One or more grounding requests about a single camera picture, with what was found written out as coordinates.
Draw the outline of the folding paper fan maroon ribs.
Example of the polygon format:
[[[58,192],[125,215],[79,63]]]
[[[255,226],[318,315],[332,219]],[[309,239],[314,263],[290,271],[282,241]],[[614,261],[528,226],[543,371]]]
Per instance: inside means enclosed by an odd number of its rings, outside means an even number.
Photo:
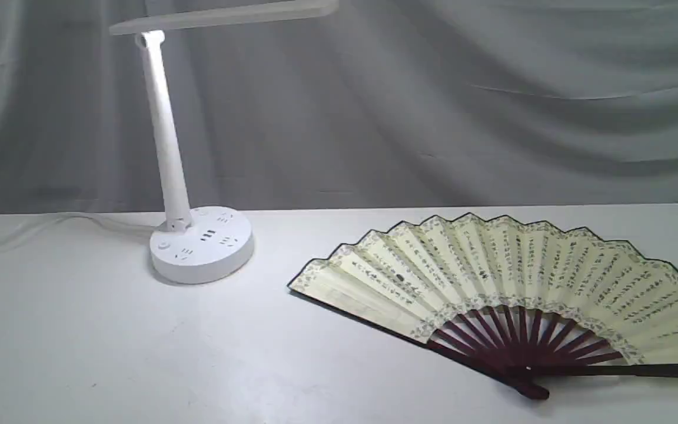
[[[587,227],[433,215],[288,283],[304,300],[546,400],[546,377],[678,378],[678,269]]]

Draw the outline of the white desk lamp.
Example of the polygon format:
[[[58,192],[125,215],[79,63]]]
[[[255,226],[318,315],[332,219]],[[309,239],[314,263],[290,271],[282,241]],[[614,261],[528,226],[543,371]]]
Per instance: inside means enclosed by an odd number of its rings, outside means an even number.
[[[175,284],[205,284],[233,274],[255,251],[250,221],[239,210],[192,208],[168,88],[162,43],[169,31],[294,21],[326,16],[337,1],[288,1],[140,17],[110,26],[111,35],[131,35],[139,48],[166,215],[149,239],[151,264]]]

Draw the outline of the grey backdrop curtain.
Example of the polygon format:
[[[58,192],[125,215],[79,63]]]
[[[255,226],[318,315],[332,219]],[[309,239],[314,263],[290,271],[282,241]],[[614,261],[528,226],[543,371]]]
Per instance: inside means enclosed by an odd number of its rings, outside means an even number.
[[[111,25],[240,1],[0,1],[0,214],[161,211]],[[342,1],[169,31],[190,202],[678,203],[678,1]]]

